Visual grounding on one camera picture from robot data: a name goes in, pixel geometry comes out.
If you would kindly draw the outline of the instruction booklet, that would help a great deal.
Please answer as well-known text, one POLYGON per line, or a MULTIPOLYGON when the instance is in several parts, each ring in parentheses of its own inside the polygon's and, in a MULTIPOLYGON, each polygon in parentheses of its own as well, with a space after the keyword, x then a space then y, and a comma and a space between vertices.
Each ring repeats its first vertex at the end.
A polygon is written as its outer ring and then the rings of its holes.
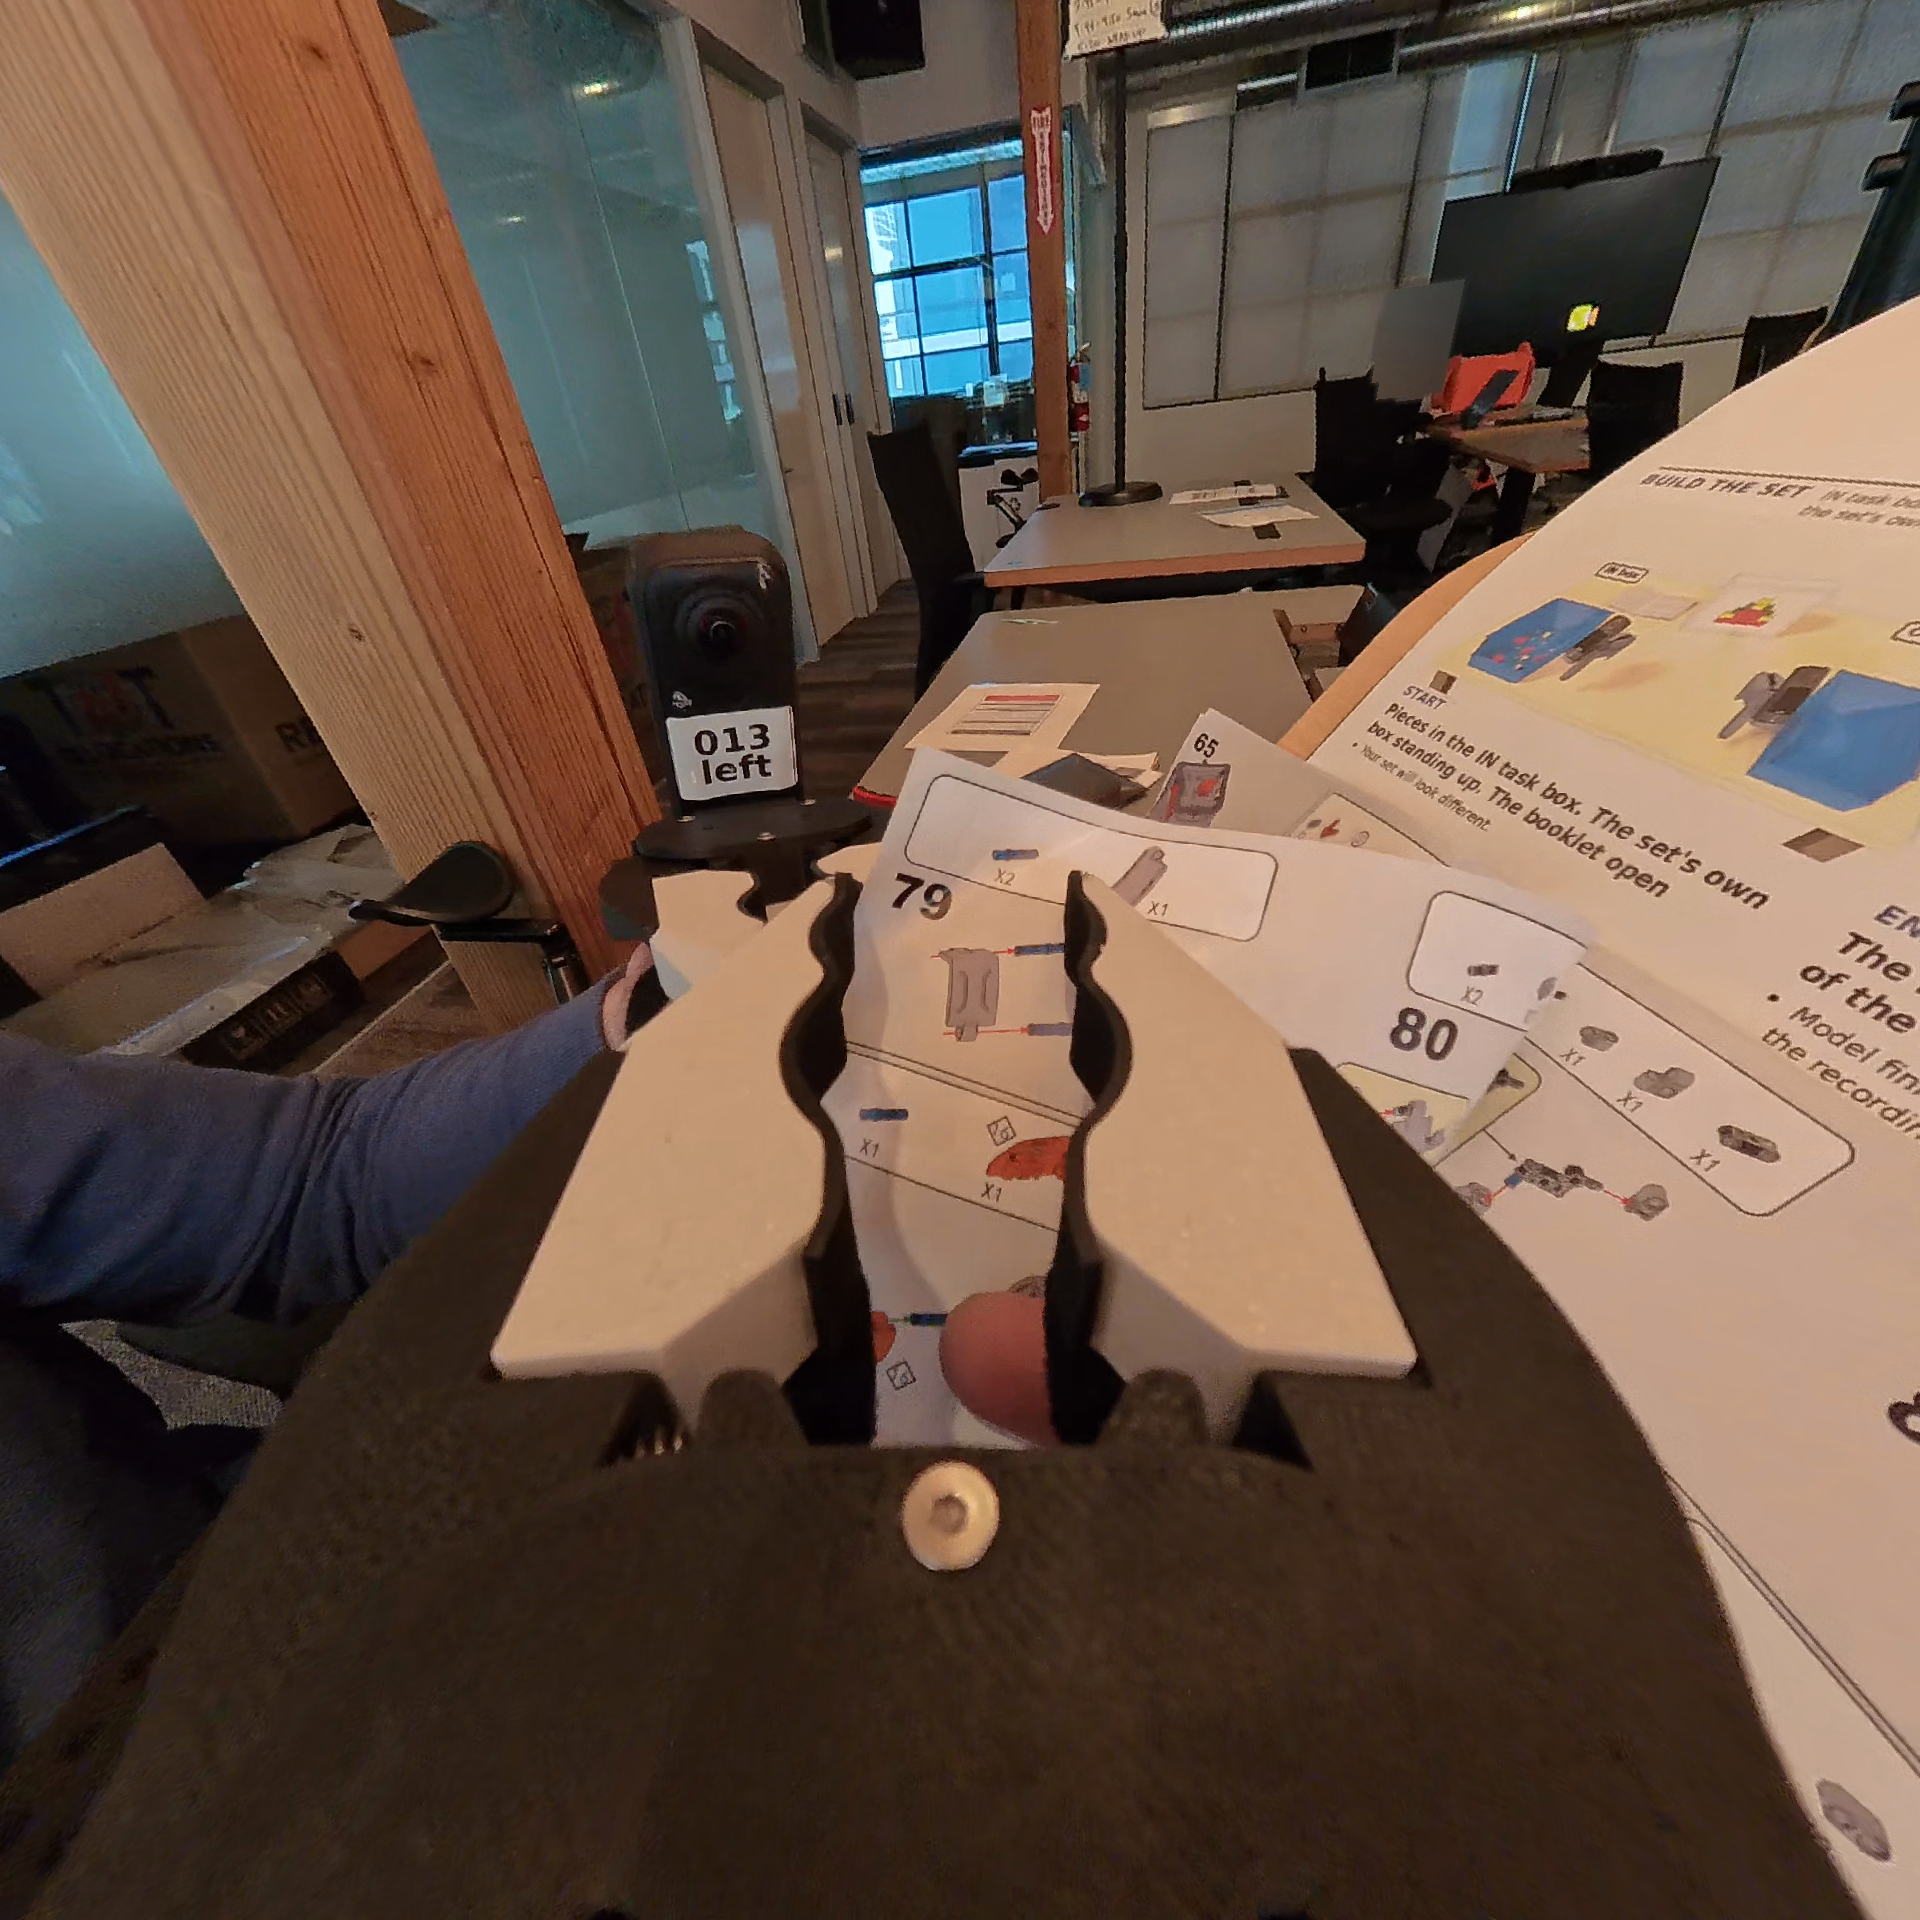
POLYGON ((1068 877, 1099 877, 1553 1295, 1718 1571, 1788 1783, 1858 1915, 1910 1915, 1910 1152, 1841 1115, 1573 906, 1321 795, 1300 835, 1154 822, 910 749, 846 1011, 875 1433, 986 1439, 933 1325, 1038 1283, 1068 1123, 1068 877))

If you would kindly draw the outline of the black monitor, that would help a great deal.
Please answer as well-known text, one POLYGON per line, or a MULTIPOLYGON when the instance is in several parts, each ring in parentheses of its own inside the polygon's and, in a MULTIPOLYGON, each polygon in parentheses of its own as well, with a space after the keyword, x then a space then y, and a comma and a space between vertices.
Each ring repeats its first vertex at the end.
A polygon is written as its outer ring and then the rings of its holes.
POLYGON ((1573 310, 1599 303, 1599 340, 1666 335, 1720 163, 1605 170, 1579 163, 1507 196, 1454 196, 1429 280, 1457 280, 1454 347, 1561 360, 1573 310))

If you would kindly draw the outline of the dark notebook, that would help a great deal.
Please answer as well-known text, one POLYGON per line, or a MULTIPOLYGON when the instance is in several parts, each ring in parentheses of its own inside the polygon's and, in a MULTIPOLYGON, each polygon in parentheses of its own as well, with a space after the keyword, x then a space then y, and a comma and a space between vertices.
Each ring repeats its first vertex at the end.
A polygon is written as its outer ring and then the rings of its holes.
POLYGON ((1159 759, 1145 749, 1145 759, 1135 767, 1135 759, 1060 749, 1060 759, 1028 767, 1022 780, 1038 780, 1038 788, 1049 788, 1049 795, 1073 795, 1073 805, 1135 812, 1135 805, 1154 795, 1159 759))

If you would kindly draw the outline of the person's right hand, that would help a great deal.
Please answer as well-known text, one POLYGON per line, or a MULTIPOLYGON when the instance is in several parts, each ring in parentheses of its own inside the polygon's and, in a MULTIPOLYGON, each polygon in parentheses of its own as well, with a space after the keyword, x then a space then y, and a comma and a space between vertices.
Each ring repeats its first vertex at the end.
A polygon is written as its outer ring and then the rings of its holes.
POLYGON ((1022 1448, 1060 1448, 1038 1295, 955 1302, 940 1324, 940 1382, 977 1425, 1022 1448))

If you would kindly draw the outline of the thin wooden post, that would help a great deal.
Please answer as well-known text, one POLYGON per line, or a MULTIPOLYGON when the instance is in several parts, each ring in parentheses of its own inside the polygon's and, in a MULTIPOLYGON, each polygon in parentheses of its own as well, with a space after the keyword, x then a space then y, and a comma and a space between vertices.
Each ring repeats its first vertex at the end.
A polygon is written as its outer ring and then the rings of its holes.
POLYGON ((1073 394, 1068 394, 1068 7, 1014 0, 1014 102, 1022 102, 1022 222, 1028 222, 1028 388, 1038 388, 1038 487, 1073 497, 1073 394))

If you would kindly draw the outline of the large printed instruction sheet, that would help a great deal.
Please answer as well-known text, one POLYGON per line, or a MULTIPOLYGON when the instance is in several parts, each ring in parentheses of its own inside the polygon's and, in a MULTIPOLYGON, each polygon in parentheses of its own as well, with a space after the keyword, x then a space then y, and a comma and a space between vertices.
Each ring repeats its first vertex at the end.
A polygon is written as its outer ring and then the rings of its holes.
POLYGON ((1920 298, 1553 507, 1313 759, 1910 1148, 1920 298))

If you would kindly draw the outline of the loose booklet page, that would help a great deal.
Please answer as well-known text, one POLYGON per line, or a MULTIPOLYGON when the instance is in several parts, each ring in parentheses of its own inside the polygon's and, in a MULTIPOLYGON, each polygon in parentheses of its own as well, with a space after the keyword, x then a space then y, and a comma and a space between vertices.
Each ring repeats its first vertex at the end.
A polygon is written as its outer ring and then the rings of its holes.
POLYGON ((1328 780, 1286 741, 1206 711, 1154 788, 1154 822, 1300 835, 1328 780))

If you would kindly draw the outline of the paper with red bar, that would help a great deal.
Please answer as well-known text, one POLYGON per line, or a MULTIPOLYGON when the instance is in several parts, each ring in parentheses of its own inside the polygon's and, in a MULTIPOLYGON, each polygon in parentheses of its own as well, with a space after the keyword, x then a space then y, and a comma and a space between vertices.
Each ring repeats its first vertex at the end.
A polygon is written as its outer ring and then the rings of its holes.
POLYGON ((986 759, 997 772, 1049 767, 1068 749, 1068 732, 1089 712, 1097 688, 961 688, 929 732, 904 737, 904 749, 955 749, 986 759))

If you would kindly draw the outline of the black office chair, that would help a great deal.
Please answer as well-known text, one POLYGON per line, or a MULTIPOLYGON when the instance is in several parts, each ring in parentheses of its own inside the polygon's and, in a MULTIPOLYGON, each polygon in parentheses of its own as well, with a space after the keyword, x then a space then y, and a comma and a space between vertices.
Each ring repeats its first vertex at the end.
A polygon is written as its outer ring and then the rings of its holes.
POLYGON ((1427 540, 1449 535, 1454 444, 1427 432, 1429 412, 1378 394, 1375 370, 1313 380, 1313 497, 1366 540, 1366 583, 1429 583, 1427 540))
POLYGON ((910 588, 920 588, 920 659, 910 691, 955 659, 970 619, 993 602, 986 578, 970 572, 961 503, 952 487, 940 444, 929 426, 899 426, 872 437, 883 507, 899 524, 910 588))

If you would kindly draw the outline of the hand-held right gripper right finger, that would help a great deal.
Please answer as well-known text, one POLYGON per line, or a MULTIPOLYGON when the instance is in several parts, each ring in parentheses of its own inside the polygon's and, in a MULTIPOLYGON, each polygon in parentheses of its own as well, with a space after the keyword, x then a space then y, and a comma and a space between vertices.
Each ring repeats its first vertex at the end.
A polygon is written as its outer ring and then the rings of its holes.
POLYGON ((1043 1268, 1060 1433, 1099 1433, 1145 1374, 1244 1433, 1264 1374, 1411 1382, 1416 1346, 1334 1178, 1286 1035, 1099 877, 1068 877, 1068 1135, 1043 1268))

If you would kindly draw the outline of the orange object on desk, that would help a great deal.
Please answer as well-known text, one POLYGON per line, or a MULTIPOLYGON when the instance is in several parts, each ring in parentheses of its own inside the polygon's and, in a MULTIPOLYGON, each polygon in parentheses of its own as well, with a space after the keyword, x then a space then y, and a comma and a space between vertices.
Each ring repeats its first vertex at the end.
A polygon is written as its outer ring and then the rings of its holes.
POLYGON ((1515 412, 1523 394, 1532 394, 1532 340, 1473 347, 1473 360, 1449 360, 1429 416, 1483 426, 1500 412, 1515 412))

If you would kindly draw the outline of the cardboard box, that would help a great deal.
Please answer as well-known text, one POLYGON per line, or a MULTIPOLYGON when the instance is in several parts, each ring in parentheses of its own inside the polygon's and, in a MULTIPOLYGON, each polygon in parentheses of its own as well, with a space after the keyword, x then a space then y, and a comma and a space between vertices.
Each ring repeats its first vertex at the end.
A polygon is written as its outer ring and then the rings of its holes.
POLYGON ((177 838, 315 838, 356 795, 249 614, 18 674, 29 724, 78 805, 147 805, 177 838))

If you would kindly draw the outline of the wooden pillar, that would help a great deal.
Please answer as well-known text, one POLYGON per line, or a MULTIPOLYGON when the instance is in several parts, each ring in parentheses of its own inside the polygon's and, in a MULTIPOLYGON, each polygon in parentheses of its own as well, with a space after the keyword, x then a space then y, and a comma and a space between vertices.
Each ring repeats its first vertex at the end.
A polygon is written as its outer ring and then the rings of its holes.
POLYGON ((10 202, 414 877, 456 838, 610 971, 657 818, 379 7, 0 7, 10 202))

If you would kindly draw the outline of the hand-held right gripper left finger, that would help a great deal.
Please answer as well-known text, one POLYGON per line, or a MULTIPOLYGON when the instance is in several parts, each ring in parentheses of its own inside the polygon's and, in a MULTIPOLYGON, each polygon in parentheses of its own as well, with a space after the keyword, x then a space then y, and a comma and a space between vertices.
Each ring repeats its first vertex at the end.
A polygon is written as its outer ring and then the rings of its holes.
POLYGON ((506 1382, 650 1374, 680 1411, 705 1382, 794 1382, 817 1348, 802 1251, 822 1218, 854 877, 807 880, 619 1049, 529 1283, 491 1346, 506 1382))

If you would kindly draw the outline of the wood-edged office table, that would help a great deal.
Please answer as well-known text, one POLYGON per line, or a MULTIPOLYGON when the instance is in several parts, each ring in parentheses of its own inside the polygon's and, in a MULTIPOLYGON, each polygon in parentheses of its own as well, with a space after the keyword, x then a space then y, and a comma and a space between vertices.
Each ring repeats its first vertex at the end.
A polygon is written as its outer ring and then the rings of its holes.
POLYGON ((1038 503, 986 564, 993 588, 1200 583, 1269 572, 1352 572, 1366 535, 1300 471, 1278 487, 1193 487, 1154 503, 1038 503))

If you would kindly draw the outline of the wooden office desk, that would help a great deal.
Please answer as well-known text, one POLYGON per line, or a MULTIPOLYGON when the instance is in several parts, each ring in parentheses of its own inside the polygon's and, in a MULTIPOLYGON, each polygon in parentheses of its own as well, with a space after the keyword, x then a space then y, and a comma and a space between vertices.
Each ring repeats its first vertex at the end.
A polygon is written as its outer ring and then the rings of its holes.
POLYGON ((1454 444, 1457 462, 1508 465, 1508 471, 1584 471, 1595 465, 1584 412, 1561 412, 1561 416, 1507 412, 1483 426, 1427 416, 1427 437, 1454 444))

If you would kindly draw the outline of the grey office table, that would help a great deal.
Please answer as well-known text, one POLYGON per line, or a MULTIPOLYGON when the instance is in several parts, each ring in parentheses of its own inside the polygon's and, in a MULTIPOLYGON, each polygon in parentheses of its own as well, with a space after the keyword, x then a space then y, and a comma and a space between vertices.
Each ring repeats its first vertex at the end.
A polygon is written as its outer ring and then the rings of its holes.
POLYGON ((1123 602, 1043 602, 1043 614, 977 614, 933 688, 910 699, 899 737, 854 780, 860 805, 891 805, 904 788, 910 737, 961 688, 1097 688, 1068 749, 1159 749, 1193 737, 1206 711, 1246 724, 1255 737, 1286 737, 1304 712, 1304 681, 1289 632, 1334 641, 1366 588, 1218 588, 1218 597, 1123 597, 1123 602))

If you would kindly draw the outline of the person's left forearm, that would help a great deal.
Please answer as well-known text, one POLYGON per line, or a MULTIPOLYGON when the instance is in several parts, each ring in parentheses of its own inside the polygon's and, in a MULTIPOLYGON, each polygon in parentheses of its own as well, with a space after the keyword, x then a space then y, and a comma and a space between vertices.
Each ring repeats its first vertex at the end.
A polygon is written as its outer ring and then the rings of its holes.
POLYGON ((542 1025, 374 1082, 0 1035, 0 1302, 47 1324, 351 1305, 629 1035, 650 952, 542 1025))

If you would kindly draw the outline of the flattened cardboard on floor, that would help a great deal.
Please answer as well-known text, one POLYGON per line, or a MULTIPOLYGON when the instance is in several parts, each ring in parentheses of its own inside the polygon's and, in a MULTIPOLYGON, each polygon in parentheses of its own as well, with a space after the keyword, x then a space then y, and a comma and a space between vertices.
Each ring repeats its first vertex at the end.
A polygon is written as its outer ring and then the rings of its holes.
POLYGON ((427 925, 351 916, 405 877, 374 822, 325 822, 263 856, 219 901, 78 953, 78 971, 10 1011, 64 1061, 190 1061, 281 1074, 366 1010, 374 971, 441 962, 427 925))

